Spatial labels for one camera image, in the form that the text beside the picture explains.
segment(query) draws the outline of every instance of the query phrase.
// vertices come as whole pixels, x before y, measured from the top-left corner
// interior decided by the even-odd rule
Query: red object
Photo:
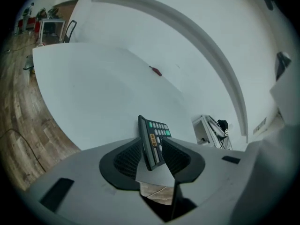
[[[159,76],[162,76],[162,74],[160,73],[160,71],[159,71],[157,68],[151,67],[151,66],[149,66],[149,67],[152,68],[152,70],[153,70],[155,73],[157,73]]]
[[[30,25],[32,23],[35,23],[36,22],[36,18],[35,17],[30,17],[28,19],[28,22],[27,22],[27,25]],[[23,26],[23,19],[19,20],[18,22],[18,27],[21,28]]]
[[[35,26],[35,28],[34,28],[34,32],[39,32],[39,27],[40,27],[40,23],[39,23],[39,21],[37,21],[36,22],[36,26]]]

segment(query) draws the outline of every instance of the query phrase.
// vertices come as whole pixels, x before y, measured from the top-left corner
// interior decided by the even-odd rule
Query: chair
[[[70,36],[68,37],[68,36],[67,36],[68,29],[69,29],[69,27],[70,27],[70,25],[71,25],[72,23],[75,23],[75,25],[74,25],[74,27],[72,28],[72,30],[71,30],[71,32],[70,32]],[[76,27],[76,25],[77,25],[77,22],[74,21],[74,20],[72,20],[72,21],[69,23],[69,25],[68,25],[68,27],[67,27],[67,30],[66,30],[66,33],[65,33],[65,36],[64,36],[63,43],[69,43],[69,42],[70,42],[70,38],[71,38],[71,36],[72,36],[72,32],[73,32],[74,28]]]
[[[71,25],[72,23],[75,23],[75,25],[73,26],[73,28],[72,28],[72,30],[71,30],[71,32],[70,32],[70,36],[68,37],[68,36],[67,36],[67,32],[68,32],[68,29],[69,29],[69,27],[70,27],[70,25]],[[63,43],[69,43],[69,42],[70,42],[71,35],[72,35],[73,30],[74,30],[74,28],[76,27],[76,25],[77,25],[77,22],[76,22],[75,20],[72,20],[72,21],[70,22],[70,24],[69,24],[68,27],[67,27],[66,34],[65,34],[65,36],[64,36]],[[29,70],[29,69],[30,69],[30,71],[34,72],[33,55],[32,55],[32,54],[30,54],[30,55],[28,55],[28,56],[26,57],[25,66],[23,67],[23,70]]]

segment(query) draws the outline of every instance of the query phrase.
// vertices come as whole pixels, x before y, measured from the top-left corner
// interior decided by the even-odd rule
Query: wooden floor
[[[12,183],[26,190],[40,175],[80,150],[56,124],[38,88],[35,74],[24,71],[26,56],[32,53],[34,34],[11,36],[0,59],[0,159]]]

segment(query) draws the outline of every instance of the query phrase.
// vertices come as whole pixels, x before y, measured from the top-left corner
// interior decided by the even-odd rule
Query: white table
[[[44,25],[45,25],[45,23],[62,23],[62,26],[61,26],[61,29],[60,29],[60,40],[61,40],[61,38],[62,38],[62,31],[64,30],[66,20],[63,20],[61,18],[58,18],[58,19],[43,18],[40,21],[40,27],[39,27],[39,34],[38,34],[39,43],[43,42],[43,31],[44,31]]]
[[[33,60],[50,113],[81,150],[138,137],[140,114],[166,123],[172,137],[197,143],[181,92],[128,50],[55,44],[34,48]],[[173,185],[166,165],[156,172],[160,176],[137,174],[136,179]]]

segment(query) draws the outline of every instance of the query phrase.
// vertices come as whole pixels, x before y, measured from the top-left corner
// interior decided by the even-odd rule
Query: black chair
[[[70,32],[70,36],[68,37],[68,36],[67,36],[68,29],[69,29],[69,27],[70,27],[70,25],[71,25],[72,23],[75,23],[75,25],[74,25],[74,27],[72,28],[72,30],[71,30],[71,32]],[[72,21],[69,23],[69,25],[68,25],[68,27],[67,27],[67,30],[66,30],[66,34],[65,34],[63,43],[69,43],[69,42],[70,42],[70,38],[71,38],[71,36],[72,36],[73,30],[74,30],[74,28],[76,27],[76,25],[77,25],[77,22],[74,21],[74,20],[72,20]]]

